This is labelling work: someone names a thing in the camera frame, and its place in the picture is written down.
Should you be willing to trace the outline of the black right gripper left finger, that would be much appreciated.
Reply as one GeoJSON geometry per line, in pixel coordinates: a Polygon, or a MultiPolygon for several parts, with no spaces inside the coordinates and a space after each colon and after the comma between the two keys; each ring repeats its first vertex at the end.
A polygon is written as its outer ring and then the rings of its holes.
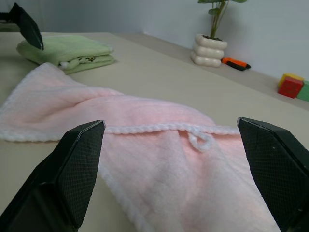
{"type": "Polygon", "coordinates": [[[76,232],[96,183],[103,120],[67,131],[0,217],[2,232],[76,232]]]}

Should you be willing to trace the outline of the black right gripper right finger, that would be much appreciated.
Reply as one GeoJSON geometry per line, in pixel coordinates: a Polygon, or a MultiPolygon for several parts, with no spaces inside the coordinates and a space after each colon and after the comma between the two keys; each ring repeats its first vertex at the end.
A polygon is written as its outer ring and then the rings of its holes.
{"type": "Polygon", "coordinates": [[[237,122],[254,182],[282,232],[309,230],[309,151],[286,129],[237,122]]]}

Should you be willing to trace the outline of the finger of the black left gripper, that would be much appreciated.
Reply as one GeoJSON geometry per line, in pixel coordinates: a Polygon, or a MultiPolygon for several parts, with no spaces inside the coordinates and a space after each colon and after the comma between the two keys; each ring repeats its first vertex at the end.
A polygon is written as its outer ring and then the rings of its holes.
{"type": "Polygon", "coordinates": [[[43,40],[38,25],[17,3],[14,3],[9,12],[9,20],[18,25],[20,33],[30,45],[44,50],[43,40]]]}

